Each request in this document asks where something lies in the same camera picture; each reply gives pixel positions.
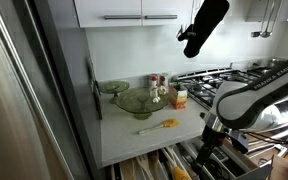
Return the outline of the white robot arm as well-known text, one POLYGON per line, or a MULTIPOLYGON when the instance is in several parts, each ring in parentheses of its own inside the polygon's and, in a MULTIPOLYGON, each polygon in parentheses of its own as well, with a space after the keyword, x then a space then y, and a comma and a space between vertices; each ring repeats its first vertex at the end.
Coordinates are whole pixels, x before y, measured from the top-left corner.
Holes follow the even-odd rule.
POLYGON ((250 128, 261 112, 274 102, 288 96, 288 60, 272 68, 251 83, 225 81, 218 89, 213 105, 204 116, 204 144, 196 162, 202 167, 214 147, 223 144, 226 136, 242 154, 248 152, 248 142, 240 129, 250 128))

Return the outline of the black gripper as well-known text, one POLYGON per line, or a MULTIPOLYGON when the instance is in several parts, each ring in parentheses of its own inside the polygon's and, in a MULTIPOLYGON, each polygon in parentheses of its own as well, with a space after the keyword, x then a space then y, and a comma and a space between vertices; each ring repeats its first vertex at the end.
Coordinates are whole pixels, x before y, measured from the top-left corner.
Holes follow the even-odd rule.
POLYGON ((215 147, 220 147, 224 143, 226 137, 230 138, 233 147, 242 154, 248 152, 248 140, 241 131, 225 128, 223 132, 217 132, 211 127, 205 126, 202 133, 203 145, 198 153, 196 162, 199 165, 204 165, 208 161, 213 149, 215 147))

